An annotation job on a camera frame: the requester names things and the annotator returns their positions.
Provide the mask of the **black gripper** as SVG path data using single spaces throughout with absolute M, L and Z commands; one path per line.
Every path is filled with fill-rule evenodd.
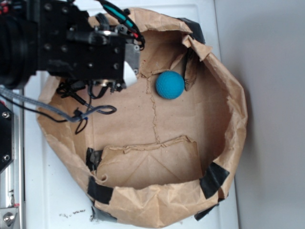
M 137 82 L 141 33 L 127 14 L 102 0 L 117 21 L 92 25 L 72 1 L 42 0 L 37 8 L 37 69 L 80 81 L 130 87 Z

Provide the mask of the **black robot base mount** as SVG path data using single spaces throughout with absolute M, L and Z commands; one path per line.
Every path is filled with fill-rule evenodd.
M 13 114 L 0 102 L 0 173 L 12 162 L 13 156 Z

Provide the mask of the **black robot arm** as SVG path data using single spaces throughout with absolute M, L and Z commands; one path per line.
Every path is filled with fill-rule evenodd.
M 38 71 L 114 88 L 136 83 L 144 36 L 128 10 L 100 4 L 114 25 L 72 0 L 1 1 L 1 85 L 22 88 Z

